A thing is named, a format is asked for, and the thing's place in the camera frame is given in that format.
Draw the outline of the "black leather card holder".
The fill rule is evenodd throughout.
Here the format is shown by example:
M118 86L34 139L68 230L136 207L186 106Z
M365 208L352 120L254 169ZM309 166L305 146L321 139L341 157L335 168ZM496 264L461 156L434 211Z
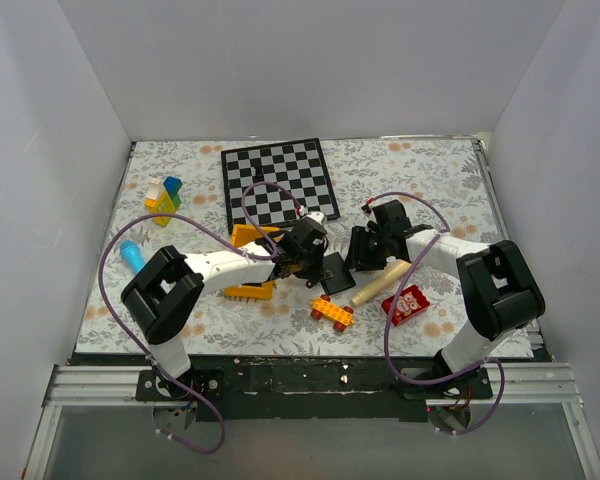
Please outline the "black leather card holder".
M356 286L356 282L346 268L339 252L333 252L324 257L323 278L320 280L320 284L327 295L335 295Z

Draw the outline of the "floral table mat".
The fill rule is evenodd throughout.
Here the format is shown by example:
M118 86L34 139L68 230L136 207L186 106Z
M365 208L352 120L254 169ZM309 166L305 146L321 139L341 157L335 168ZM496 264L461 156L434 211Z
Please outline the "floral table mat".
M136 242L145 257L172 245L184 253L214 252L228 235L221 153L231 142L148 141L130 156L110 230ZM374 195L399 199L411 221L439 225L447 221L454 236L494 243L503 231L481 161L469 139L461 140L325 140L323 154L340 210L329 223L330 246L345 252L352 227L366 219L361 205ZM147 212L144 199L150 178L182 181L176 213ZM79 354L135 354L140 329L123 325L120 294L131 274L117 252L95 284L87 302L75 350ZM389 333L395 356L434 355L447 345L466 320L459 283L428 267L418 268L412 282L429 308ZM183 336L191 354L380 356L384 354L385 315L375 297L355 310L354 324L339 333L330 321L314 320L311 299L319 288L290 278L276 283L269 301L239 300L222 293L202 298Z

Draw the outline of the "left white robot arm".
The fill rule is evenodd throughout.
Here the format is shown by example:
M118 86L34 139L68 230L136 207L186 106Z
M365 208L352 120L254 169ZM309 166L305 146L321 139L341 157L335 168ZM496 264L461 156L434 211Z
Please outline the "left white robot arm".
M199 297L243 284L295 276L309 287L324 278L326 217L310 212L269 244L257 239L242 250L182 254L158 250L124 288L121 301L142 330L152 358L162 367L158 387L173 400L193 386L181 332Z

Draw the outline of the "black white chessboard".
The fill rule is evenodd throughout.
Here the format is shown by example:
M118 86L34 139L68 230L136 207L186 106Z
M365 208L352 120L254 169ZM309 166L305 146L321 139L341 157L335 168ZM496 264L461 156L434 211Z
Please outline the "black white chessboard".
M340 210L320 140L294 140L225 150L221 168L228 230L251 216L261 226L297 220L294 202L336 220Z

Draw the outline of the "colourful stacked toy blocks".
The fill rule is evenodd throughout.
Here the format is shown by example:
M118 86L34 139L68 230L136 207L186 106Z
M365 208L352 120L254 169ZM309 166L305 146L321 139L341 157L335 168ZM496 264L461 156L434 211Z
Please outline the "colourful stacked toy blocks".
M181 187L182 181L177 177L167 176L163 180L150 178L144 199L147 212L176 213L181 206L179 196Z

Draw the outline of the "aluminium frame rail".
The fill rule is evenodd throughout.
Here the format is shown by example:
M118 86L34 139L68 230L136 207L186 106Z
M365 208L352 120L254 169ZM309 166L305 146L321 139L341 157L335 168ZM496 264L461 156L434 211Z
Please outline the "aluminium frame rail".
M56 366L23 479L112 478L139 461L154 431L153 402L137 398L139 366ZM132 441L140 441L134 447Z

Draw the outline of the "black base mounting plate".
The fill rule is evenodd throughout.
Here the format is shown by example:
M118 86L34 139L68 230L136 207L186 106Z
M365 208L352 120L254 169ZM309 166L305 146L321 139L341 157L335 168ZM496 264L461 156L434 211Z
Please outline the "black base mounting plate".
M451 391L399 381L375 357L194 356L180 381L227 420L397 419L424 422L429 400L462 410L489 400L486 372L456 381Z

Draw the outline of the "cream toy microphone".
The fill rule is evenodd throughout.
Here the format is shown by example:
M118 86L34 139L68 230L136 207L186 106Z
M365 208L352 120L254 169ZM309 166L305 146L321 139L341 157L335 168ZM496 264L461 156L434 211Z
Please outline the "cream toy microphone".
M399 278L404 276L410 267L411 264L403 260L398 260L389 265L379 276L358 290L351 297L351 304L354 307L358 307L366 303L379 292L385 290Z

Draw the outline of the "yellow plastic bin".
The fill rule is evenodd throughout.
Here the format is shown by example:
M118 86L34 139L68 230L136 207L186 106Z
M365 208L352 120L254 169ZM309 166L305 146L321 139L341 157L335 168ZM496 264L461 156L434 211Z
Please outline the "yellow plastic bin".
M252 225L235 224L231 234L231 244L244 247L248 243L262 239L264 235ZM230 298L268 301L273 298L275 282L243 280L240 284L224 289L224 295Z

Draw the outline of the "red owl toy block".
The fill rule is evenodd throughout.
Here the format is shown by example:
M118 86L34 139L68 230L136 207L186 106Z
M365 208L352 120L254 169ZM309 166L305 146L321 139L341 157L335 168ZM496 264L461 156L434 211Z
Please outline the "red owl toy block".
M421 289L417 285L410 285L398 296L391 322L394 326L399 326L424 312L429 306L430 302Z

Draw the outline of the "blue toy microphone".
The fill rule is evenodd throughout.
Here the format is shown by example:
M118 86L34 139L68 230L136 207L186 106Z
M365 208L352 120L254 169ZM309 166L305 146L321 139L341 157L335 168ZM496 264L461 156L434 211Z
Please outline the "blue toy microphone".
M122 241L119 245L119 253L134 275L139 273L146 265L140 247L132 240Z

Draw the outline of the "orange toy car block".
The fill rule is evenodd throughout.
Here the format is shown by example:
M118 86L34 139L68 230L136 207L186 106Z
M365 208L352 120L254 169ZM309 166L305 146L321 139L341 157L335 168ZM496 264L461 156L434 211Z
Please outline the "orange toy car block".
M327 319L333 323L336 332L342 333L354 324L354 310L351 307L341 308L331 302L328 295L310 301L310 316L315 320Z

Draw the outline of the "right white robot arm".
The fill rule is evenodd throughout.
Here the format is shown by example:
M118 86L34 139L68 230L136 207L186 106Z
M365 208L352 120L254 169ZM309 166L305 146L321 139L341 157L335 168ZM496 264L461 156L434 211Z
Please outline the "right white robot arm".
M424 265L460 282L467 321L435 355L428 378L412 379L399 372L389 353L391 321L386 322L384 333L385 361L397 379L455 397L468 386L468 374L487 362L500 343L544 314L544 297L513 241L462 240L451 234L447 223L441 229L412 224L398 200L377 206L373 202L369 199L362 206L370 217L367 225L351 231L345 268L379 271L394 257L410 264L407 275Z

